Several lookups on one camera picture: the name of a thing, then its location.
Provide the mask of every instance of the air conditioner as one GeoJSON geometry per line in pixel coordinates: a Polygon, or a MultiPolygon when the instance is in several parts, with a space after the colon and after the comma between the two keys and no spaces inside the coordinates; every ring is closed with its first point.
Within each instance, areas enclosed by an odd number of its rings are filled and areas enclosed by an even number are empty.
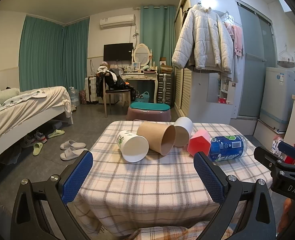
{"type": "Polygon", "coordinates": [[[135,15],[120,15],[109,18],[104,18],[100,20],[101,28],[110,28],[110,27],[122,27],[122,26],[130,26],[135,24],[135,15]]]}

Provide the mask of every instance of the green slipper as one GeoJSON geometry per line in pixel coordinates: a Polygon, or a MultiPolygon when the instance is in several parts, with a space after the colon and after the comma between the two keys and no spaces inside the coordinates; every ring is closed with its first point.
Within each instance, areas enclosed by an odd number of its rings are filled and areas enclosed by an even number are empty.
{"type": "Polygon", "coordinates": [[[35,143],[33,145],[33,156],[39,155],[40,151],[42,150],[43,143],[35,143]]]}
{"type": "Polygon", "coordinates": [[[48,138],[53,138],[55,136],[63,135],[64,133],[65,133],[65,131],[63,131],[63,130],[54,130],[53,133],[50,133],[48,135],[48,138]]]}

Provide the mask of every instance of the pink stool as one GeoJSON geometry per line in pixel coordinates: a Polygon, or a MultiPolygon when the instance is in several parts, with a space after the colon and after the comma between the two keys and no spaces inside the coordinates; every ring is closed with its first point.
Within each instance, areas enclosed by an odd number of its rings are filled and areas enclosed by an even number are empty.
{"type": "Polygon", "coordinates": [[[136,119],[152,121],[152,122],[171,122],[171,112],[170,112],[170,109],[166,111],[142,110],[142,109],[131,108],[129,106],[128,113],[126,115],[126,120],[133,121],[136,119]]]}

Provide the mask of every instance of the wooden chair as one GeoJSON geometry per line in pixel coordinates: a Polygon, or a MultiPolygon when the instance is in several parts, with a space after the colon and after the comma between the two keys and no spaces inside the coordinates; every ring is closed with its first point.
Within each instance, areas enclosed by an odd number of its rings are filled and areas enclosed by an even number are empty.
{"type": "Polygon", "coordinates": [[[120,90],[106,90],[105,87],[105,77],[103,78],[103,102],[104,102],[104,111],[105,111],[105,118],[108,117],[107,115],[107,100],[106,96],[109,95],[109,103],[110,103],[110,111],[112,111],[111,107],[111,94],[123,94],[123,104],[122,107],[124,106],[124,103],[127,101],[129,103],[129,106],[131,105],[131,90],[130,89],[120,89],[120,90]]]}

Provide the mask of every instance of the pillow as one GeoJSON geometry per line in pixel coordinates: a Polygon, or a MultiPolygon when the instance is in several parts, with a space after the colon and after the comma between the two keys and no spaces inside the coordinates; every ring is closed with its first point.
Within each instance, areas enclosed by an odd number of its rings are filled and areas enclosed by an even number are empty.
{"type": "Polygon", "coordinates": [[[18,88],[10,88],[6,90],[0,90],[0,104],[4,103],[6,100],[18,96],[20,90],[18,88]]]}

